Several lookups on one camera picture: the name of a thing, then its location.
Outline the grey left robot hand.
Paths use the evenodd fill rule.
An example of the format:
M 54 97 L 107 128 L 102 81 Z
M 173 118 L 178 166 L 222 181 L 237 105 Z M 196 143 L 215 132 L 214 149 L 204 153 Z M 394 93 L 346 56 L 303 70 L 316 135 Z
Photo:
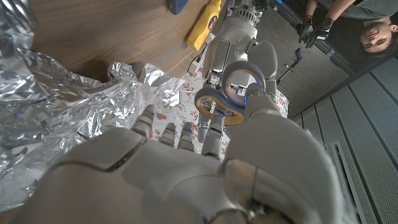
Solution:
M 255 20 L 238 16 L 227 18 L 210 42 L 203 66 L 205 82 L 195 95 L 200 143 L 208 132 L 222 138 L 225 126 L 245 120 L 250 84 L 258 84 L 276 100 L 276 52 L 270 42 L 258 42 L 256 37 Z

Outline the person's left black gloved hand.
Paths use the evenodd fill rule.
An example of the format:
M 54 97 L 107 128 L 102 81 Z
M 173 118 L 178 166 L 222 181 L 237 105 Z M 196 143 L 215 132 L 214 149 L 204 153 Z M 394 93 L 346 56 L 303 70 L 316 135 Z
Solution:
M 299 43 L 305 42 L 305 40 L 308 38 L 308 36 L 312 33 L 313 31 L 313 26 L 312 26 L 312 16 L 311 15 L 306 15 L 303 18 L 303 21 L 301 24 L 297 25 L 297 33 L 299 35 Z

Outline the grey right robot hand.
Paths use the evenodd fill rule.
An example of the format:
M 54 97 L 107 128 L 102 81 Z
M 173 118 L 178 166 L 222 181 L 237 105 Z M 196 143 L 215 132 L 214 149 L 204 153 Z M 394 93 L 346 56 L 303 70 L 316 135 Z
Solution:
M 153 110 L 75 146 L 40 179 L 10 223 L 344 223 L 338 174 L 312 134 L 284 118 L 258 85 L 246 92 L 248 120 L 223 161 L 208 136 L 168 125 L 149 138 Z

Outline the person's right black gloved hand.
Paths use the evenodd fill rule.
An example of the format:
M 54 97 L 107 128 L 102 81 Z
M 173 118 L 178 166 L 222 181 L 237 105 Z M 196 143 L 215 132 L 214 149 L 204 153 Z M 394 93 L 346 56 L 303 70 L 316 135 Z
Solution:
M 305 39 L 306 48 L 313 47 L 318 41 L 325 40 L 330 33 L 330 29 L 334 24 L 334 20 L 330 17 L 327 17 L 318 28 L 314 29 Z

